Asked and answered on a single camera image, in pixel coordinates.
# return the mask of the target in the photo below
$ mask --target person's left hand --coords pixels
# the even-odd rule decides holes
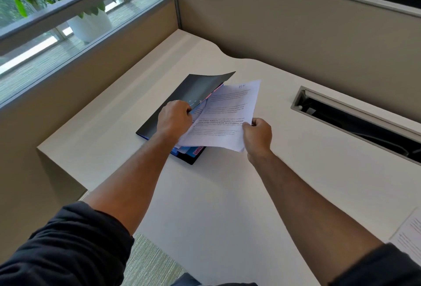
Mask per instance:
[[[176,100],[168,102],[159,113],[157,133],[178,142],[181,135],[192,126],[192,110],[187,102]]]

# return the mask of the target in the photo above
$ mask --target black folder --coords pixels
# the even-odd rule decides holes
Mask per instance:
[[[155,111],[154,114],[136,131],[137,135],[149,140],[157,130],[158,115],[162,108],[170,101],[182,100],[190,104],[194,110],[203,100],[205,100],[213,91],[227,81],[235,72],[223,75],[196,75],[189,74],[184,81],[176,88],[174,92],[165,100],[164,103]],[[205,147],[192,147],[187,153],[183,154],[176,149],[171,154],[186,161],[192,165],[202,154]]]

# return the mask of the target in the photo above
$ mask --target document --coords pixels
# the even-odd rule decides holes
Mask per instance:
[[[389,240],[421,266],[421,209],[415,209]]]
[[[176,147],[215,146],[244,150],[243,122],[251,123],[260,80],[221,86],[193,112],[193,124]]]

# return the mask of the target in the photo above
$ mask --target cubicle wall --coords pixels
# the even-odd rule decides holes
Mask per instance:
[[[178,28],[174,2],[73,60],[0,110],[0,262],[85,189],[36,149]]]
[[[421,122],[421,19],[351,0],[178,0],[182,29]]]

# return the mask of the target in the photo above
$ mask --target black sleeve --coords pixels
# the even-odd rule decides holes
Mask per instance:
[[[133,242],[117,219],[76,202],[0,266],[0,285],[120,285]]]
[[[363,257],[330,285],[421,285],[421,267],[394,245],[384,244]]]

